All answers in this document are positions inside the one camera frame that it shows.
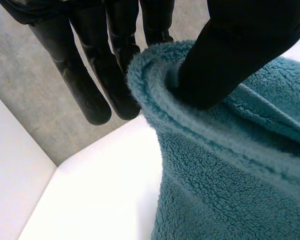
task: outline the robotic hand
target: robotic hand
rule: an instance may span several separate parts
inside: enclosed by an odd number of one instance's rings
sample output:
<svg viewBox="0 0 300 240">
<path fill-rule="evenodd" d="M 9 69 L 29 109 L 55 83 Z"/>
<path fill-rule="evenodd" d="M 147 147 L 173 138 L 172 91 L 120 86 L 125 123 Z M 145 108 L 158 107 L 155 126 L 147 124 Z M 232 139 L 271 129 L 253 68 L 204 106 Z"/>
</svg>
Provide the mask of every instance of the robotic hand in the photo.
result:
<svg viewBox="0 0 300 240">
<path fill-rule="evenodd" d="M 206 110 L 300 39 L 300 0 L 208 0 L 210 20 L 181 64 L 184 103 Z"/>
<path fill-rule="evenodd" d="M 109 121 L 111 109 L 79 55 L 70 23 L 88 62 L 116 114 L 135 118 L 140 107 L 127 87 L 125 73 L 136 45 L 138 0 L 0 0 L 21 24 L 28 24 L 48 51 L 82 113 L 93 125 Z M 141 0 L 148 45 L 173 41 L 169 36 L 174 0 Z M 107 22 L 113 55 L 108 44 Z"/>
</svg>

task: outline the gray concrete floor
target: gray concrete floor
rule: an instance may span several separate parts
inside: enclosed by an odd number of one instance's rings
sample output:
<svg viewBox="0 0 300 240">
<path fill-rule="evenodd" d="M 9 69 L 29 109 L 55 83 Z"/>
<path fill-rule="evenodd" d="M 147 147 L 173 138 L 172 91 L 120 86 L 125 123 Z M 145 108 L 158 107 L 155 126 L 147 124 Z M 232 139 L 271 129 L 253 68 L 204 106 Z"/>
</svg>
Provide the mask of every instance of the gray concrete floor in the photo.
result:
<svg viewBox="0 0 300 240">
<path fill-rule="evenodd" d="M 206 0 L 175 0 L 170 34 L 176 41 L 195 39 L 208 19 Z M 77 36 L 75 41 L 97 83 Z M 141 49 L 147 46 L 141 13 L 136 41 Z M 49 54 L 29 28 L 16 22 L 1 5 L 0 99 L 57 166 L 125 123 L 112 111 L 107 124 L 90 125 Z"/>
</svg>

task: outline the teal towel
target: teal towel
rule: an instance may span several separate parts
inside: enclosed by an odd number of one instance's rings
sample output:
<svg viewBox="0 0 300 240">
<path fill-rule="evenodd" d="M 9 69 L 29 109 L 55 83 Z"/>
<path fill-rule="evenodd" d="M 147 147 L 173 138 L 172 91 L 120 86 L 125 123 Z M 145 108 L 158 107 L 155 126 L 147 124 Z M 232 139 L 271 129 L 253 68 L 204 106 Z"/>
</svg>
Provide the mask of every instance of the teal towel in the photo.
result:
<svg viewBox="0 0 300 240">
<path fill-rule="evenodd" d="M 129 67 L 162 154 L 152 238 L 300 239 L 300 63 L 279 57 L 199 111 L 168 91 L 193 44 L 153 46 Z"/>
</svg>

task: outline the white surface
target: white surface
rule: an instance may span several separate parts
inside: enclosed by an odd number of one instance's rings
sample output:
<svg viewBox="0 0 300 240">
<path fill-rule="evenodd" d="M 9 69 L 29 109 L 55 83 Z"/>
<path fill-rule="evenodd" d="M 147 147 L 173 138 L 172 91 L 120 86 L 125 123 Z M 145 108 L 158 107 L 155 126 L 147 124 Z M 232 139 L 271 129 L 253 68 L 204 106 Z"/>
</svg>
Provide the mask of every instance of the white surface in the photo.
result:
<svg viewBox="0 0 300 240">
<path fill-rule="evenodd" d="M 20 235 L 56 168 L 0 101 L 0 240 Z"/>
<path fill-rule="evenodd" d="M 20 239 L 150 239 L 161 163 L 156 133 L 139 116 L 56 170 Z"/>
</svg>

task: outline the towel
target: towel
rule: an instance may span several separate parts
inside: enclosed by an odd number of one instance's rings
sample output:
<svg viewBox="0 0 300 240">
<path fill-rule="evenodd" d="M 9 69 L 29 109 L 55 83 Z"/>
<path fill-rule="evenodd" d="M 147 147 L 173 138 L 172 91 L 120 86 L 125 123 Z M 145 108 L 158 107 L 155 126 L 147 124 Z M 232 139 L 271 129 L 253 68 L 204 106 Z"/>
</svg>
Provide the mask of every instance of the towel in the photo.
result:
<svg viewBox="0 0 300 240">
<path fill-rule="evenodd" d="M 300 63 L 279 57 L 199 111 L 169 92 L 193 44 L 150 47 L 127 75 L 162 155 L 152 239 L 300 239 Z"/>
</svg>

